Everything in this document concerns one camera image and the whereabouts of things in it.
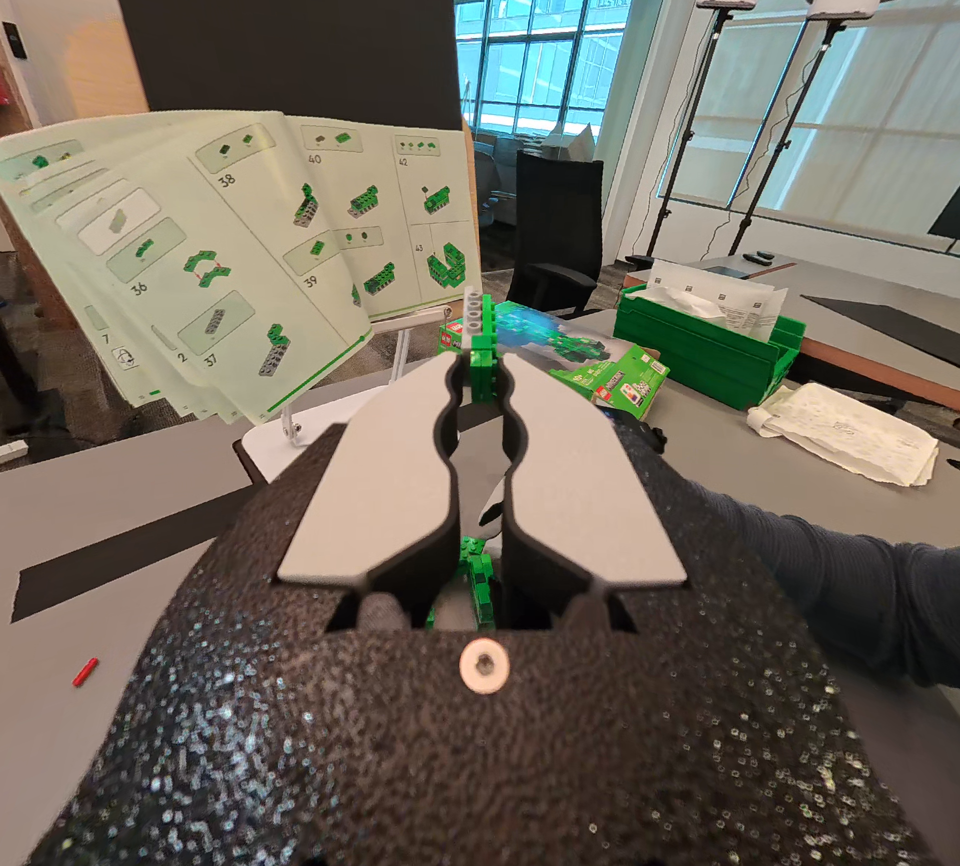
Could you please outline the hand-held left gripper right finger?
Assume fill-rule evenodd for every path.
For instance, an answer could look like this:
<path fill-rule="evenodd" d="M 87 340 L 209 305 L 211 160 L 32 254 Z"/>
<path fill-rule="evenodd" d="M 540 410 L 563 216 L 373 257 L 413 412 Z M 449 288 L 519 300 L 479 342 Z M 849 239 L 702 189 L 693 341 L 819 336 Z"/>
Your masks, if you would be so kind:
<path fill-rule="evenodd" d="M 640 630 L 636 603 L 688 576 L 615 425 L 517 354 L 498 389 L 499 628 Z"/>

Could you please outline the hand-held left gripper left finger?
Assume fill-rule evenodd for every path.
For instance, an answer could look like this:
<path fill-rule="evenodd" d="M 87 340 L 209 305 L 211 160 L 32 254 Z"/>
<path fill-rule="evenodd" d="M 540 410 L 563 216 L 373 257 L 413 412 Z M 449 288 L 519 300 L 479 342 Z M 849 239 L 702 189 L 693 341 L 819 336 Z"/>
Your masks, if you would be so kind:
<path fill-rule="evenodd" d="M 425 625 L 460 560 L 457 448 L 462 357 L 443 353 L 354 414 L 277 575 L 394 596 Z"/>

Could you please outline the grey desk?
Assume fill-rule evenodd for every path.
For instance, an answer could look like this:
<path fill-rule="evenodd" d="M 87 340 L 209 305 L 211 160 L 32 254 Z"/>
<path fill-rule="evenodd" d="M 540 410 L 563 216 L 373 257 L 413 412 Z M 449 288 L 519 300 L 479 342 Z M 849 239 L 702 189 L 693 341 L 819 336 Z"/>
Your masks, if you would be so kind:
<path fill-rule="evenodd" d="M 815 523 L 939 545 L 958 473 L 884 490 L 674 383 L 665 462 Z M 826 660 L 731 561 L 640 630 L 328 631 L 272 582 L 324 449 L 218 537 L 18 622 L 19 572 L 251 485 L 237 428 L 167 429 L 2 475 L 2 864 L 958 864 L 958 716 Z M 91 657 L 99 666 L 71 681 Z"/>

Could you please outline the white booklet stand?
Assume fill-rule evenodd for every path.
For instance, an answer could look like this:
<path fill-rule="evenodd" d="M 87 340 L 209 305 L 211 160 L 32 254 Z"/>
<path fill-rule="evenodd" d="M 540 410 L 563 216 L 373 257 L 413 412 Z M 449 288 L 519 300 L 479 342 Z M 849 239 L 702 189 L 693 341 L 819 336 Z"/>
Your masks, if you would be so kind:
<path fill-rule="evenodd" d="M 363 405 L 400 378 L 414 329 L 441 325 L 461 312 L 461 305 L 445 304 L 373 322 L 374 333 L 396 332 L 399 336 L 390 371 L 312 390 L 282 407 L 279 418 L 248 431 L 234 450 L 251 481 L 276 479 L 330 426 L 348 422 Z"/>

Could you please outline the green toy brick box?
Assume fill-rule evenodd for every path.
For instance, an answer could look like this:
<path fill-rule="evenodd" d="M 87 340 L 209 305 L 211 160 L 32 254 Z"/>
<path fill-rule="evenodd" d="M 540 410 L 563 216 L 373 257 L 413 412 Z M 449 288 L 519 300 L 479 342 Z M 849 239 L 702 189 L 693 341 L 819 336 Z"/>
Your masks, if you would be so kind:
<path fill-rule="evenodd" d="M 576 330 L 570 322 L 511 301 L 496 304 L 495 314 L 497 373 L 503 356 L 516 354 L 592 404 L 640 420 L 668 377 L 655 350 Z M 497 398 L 498 376 L 494 402 Z"/>

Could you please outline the small green brick piece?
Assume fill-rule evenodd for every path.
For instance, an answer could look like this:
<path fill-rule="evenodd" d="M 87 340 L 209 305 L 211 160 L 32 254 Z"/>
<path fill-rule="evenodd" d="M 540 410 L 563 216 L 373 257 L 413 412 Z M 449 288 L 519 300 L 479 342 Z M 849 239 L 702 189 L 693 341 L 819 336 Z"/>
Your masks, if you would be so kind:
<path fill-rule="evenodd" d="M 476 627 L 490 632 L 497 626 L 494 585 L 498 581 L 495 559 L 502 549 L 500 533 L 488 538 L 463 536 L 456 576 L 466 585 Z"/>

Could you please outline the green plastic bin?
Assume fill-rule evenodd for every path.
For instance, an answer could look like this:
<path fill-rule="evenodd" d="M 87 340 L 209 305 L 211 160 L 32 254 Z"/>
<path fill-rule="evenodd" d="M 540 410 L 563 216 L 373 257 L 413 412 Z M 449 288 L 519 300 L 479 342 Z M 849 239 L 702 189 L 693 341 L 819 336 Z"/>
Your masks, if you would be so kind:
<path fill-rule="evenodd" d="M 657 350 L 668 377 L 737 410 L 760 405 L 781 386 L 801 351 L 807 326 L 780 316 L 761 342 L 621 290 L 613 336 Z"/>

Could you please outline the white printed paper bag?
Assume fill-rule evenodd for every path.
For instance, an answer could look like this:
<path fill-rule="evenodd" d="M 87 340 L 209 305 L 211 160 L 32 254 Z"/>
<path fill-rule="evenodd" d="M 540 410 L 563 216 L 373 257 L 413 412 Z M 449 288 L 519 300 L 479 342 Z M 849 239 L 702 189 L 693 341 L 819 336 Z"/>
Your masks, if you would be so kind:
<path fill-rule="evenodd" d="M 786 288 L 655 260 L 647 284 L 632 297 L 766 343 L 787 293 Z"/>

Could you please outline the crumpled white paper bag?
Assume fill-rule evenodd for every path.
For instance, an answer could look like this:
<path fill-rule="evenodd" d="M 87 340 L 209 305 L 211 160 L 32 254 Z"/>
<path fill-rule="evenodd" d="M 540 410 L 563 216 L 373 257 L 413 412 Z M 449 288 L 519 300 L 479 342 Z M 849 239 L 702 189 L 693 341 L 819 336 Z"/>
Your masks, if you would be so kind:
<path fill-rule="evenodd" d="M 748 425 L 781 436 L 858 476 L 902 487 L 926 485 L 938 441 L 923 429 L 817 383 L 781 386 L 749 410 Z"/>

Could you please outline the black office chair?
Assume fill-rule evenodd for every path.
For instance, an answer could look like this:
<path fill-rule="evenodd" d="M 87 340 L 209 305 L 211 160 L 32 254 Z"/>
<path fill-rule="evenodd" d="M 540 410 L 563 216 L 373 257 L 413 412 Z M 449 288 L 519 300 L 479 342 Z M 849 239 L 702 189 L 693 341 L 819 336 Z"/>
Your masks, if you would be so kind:
<path fill-rule="evenodd" d="M 603 260 L 602 161 L 516 163 L 516 241 L 507 299 L 542 312 L 583 315 Z"/>

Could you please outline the black tape strip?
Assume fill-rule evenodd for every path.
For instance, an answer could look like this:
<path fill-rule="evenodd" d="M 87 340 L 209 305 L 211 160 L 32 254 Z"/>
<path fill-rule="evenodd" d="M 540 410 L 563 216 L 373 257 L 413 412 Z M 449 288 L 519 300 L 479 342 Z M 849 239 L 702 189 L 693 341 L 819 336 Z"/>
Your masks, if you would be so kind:
<path fill-rule="evenodd" d="M 221 535 L 266 483 L 239 488 L 19 572 L 18 622 Z"/>

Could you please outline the grey table with wooden edge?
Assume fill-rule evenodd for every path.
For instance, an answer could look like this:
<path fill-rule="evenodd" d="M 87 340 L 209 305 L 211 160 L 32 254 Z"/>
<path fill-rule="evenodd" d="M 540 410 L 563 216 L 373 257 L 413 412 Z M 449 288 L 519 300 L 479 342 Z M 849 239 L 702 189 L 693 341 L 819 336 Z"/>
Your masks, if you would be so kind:
<path fill-rule="evenodd" d="M 959 409 L 956 366 L 824 308 L 807 295 L 886 304 L 954 332 L 959 331 L 957 298 L 780 255 L 769 267 L 742 256 L 693 266 L 744 273 L 755 282 L 788 289 L 783 312 L 804 322 L 807 332 L 790 370 L 791 380 Z"/>

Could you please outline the black table mat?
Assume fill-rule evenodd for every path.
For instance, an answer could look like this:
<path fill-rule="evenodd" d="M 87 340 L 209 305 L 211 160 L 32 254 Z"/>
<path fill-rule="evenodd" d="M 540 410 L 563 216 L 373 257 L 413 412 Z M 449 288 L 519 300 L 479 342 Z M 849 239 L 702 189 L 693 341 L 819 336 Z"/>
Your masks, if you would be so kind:
<path fill-rule="evenodd" d="M 955 367 L 959 366 L 959 332 L 888 305 L 801 296 L 898 342 Z"/>

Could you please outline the large glass window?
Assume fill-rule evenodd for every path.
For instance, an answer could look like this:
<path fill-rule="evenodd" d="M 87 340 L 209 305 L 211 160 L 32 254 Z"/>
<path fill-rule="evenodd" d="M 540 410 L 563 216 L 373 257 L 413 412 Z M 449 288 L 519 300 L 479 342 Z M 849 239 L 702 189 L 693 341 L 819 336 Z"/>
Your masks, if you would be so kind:
<path fill-rule="evenodd" d="M 454 0 L 463 117 L 475 131 L 598 137 L 634 0 Z"/>

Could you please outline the black backdrop board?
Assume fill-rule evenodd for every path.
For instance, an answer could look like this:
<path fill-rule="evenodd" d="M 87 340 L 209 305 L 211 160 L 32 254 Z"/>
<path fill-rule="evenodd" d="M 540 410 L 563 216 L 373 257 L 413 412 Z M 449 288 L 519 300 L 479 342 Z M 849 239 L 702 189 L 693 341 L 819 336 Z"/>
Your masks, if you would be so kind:
<path fill-rule="evenodd" d="M 149 107 L 462 130 L 453 0 L 119 0 Z"/>

